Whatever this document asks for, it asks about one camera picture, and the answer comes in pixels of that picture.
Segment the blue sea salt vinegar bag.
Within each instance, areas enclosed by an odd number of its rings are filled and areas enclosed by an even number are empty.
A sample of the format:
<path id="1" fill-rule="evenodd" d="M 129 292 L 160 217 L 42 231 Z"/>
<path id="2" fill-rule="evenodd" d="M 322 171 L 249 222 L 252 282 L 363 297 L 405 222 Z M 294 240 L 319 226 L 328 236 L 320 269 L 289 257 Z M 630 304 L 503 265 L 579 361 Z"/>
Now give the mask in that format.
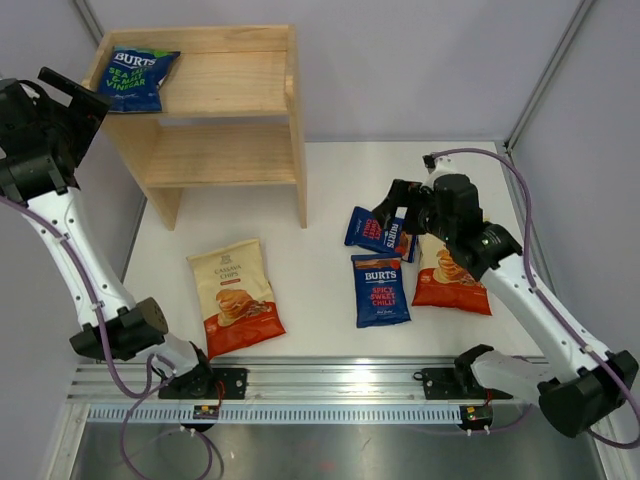
<path id="1" fill-rule="evenodd" d="M 110 113 L 161 112 L 160 88 L 180 56 L 180 51 L 116 46 L 97 92 L 109 97 Z"/>

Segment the spicy sweet chilli bag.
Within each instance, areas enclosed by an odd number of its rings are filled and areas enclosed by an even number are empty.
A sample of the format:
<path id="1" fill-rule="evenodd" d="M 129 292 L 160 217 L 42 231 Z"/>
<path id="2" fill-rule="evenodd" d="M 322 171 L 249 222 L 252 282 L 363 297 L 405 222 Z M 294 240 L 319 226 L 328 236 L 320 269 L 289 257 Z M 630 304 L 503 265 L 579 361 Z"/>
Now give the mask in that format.
<path id="1" fill-rule="evenodd" d="M 414 261 L 417 237 L 404 230 L 404 220 L 396 217 L 388 230 L 383 230 L 373 213 L 362 207 L 353 209 L 344 245 L 357 246 L 375 253 L 397 253 L 408 263 Z"/>
<path id="2" fill-rule="evenodd" d="M 351 257 L 358 329 L 411 320 L 403 286 L 402 258 L 396 253 Z"/>

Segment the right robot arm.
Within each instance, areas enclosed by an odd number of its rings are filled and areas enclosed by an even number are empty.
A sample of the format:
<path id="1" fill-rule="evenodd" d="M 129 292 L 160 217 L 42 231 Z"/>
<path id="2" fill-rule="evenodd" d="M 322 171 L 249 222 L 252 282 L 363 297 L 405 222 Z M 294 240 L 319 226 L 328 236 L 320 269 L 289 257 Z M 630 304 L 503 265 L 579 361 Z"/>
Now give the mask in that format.
<path id="1" fill-rule="evenodd" d="M 518 242 L 504 227 L 485 220 L 478 189 L 455 169 L 454 153 L 424 156 L 426 180 L 394 180 L 373 215 L 387 230 L 397 210 L 405 209 L 407 231 L 442 241 L 452 260 L 508 308 L 548 363 L 542 368 L 478 345 L 456 358 L 456 389 L 466 396 L 498 390 L 519 398 L 538 407 L 569 438 L 589 432 L 623 405 L 637 412 L 631 392 L 637 360 L 595 338 L 539 279 L 530 262 L 529 229 Z"/>

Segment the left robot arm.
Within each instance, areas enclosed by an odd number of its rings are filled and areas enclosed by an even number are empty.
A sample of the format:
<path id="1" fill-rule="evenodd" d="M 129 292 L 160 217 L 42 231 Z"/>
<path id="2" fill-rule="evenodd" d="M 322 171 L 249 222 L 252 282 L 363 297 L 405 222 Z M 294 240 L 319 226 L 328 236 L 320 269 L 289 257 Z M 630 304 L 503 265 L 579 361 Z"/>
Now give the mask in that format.
<path id="1" fill-rule="evenodd" d="M 38 233 L 74 300 L 76 354 L 107 364 L 118 388 L 134 398 L 115 368 L 143 361 L 161 379 L 163 399 L 219 396 L 206 354 L 170 333 L 156 300 L 137 301 L 95 245 L 75 170 L 110 107 L 108 97 L 44 67 L 35 82 L 1 82 L 1 201 Z"/>

